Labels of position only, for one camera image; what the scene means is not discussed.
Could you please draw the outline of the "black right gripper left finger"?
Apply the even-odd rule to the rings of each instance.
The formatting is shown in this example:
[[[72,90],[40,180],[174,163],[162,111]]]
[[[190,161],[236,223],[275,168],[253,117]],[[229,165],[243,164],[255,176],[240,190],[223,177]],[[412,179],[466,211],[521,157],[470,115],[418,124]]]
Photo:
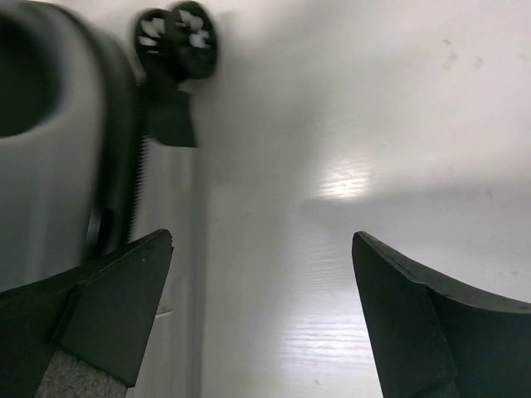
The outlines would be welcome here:
[[[1,294],[1,395],[79,396],[101,376],[135,386],[173,253],[167,230]]]

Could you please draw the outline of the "dark grey hardshell suitcase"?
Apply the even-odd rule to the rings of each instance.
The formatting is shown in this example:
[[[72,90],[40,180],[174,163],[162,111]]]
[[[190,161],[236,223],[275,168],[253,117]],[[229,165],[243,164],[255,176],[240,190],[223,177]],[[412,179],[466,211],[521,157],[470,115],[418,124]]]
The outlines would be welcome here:
[[[219,54],[205,7],[181,1],[134,19],[144,76],[108,33],[49,2],[1,4],[1,279],[60,272],[125,245],[144,142],[192,148],[185,80]]]

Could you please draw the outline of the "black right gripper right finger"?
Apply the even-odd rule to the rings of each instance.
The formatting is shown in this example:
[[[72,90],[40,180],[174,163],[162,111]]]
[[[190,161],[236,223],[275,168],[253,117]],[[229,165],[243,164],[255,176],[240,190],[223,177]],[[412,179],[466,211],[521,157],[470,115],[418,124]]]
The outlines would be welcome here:
[[[366,232],[353,269],[385,397],[528,397],[530,305],[430,269]]]

